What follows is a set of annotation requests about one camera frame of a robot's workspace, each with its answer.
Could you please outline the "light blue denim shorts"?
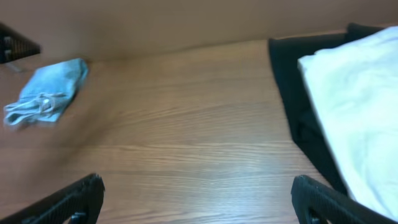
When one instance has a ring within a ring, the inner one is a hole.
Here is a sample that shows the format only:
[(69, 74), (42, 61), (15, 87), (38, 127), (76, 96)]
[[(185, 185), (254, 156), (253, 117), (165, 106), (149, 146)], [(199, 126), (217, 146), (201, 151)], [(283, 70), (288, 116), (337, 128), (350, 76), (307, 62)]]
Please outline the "light blue denim shorts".
[(55, 123), (84, 84), (89, 72), (81, 58), (37, 69), (15, 103), (4, 107), (4, 124), (18, 127)]

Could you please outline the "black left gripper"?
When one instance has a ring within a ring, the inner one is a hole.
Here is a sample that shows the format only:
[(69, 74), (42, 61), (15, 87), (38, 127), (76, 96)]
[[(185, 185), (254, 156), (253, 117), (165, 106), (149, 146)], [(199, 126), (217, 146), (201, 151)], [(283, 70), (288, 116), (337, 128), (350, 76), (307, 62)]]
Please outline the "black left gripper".
[(40, 45), (1, 23), (1, 64), (41, 52)]

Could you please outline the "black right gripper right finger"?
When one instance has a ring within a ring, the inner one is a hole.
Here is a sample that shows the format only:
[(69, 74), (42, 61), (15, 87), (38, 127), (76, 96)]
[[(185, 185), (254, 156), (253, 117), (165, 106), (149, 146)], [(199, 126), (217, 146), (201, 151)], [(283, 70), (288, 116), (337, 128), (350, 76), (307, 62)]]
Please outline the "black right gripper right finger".
[(296, 176), (292, 205), (300, 224), (397, 224), (307, 176)]

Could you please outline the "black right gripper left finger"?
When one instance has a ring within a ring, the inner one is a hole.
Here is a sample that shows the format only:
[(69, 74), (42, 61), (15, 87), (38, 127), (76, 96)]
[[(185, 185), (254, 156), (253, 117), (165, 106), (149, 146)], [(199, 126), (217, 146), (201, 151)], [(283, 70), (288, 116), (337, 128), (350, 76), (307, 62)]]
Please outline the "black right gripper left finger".
[(95, 224), (104, 200), (105, 187), (98, 174), (71, 185), (9, 215), (1, 224)]

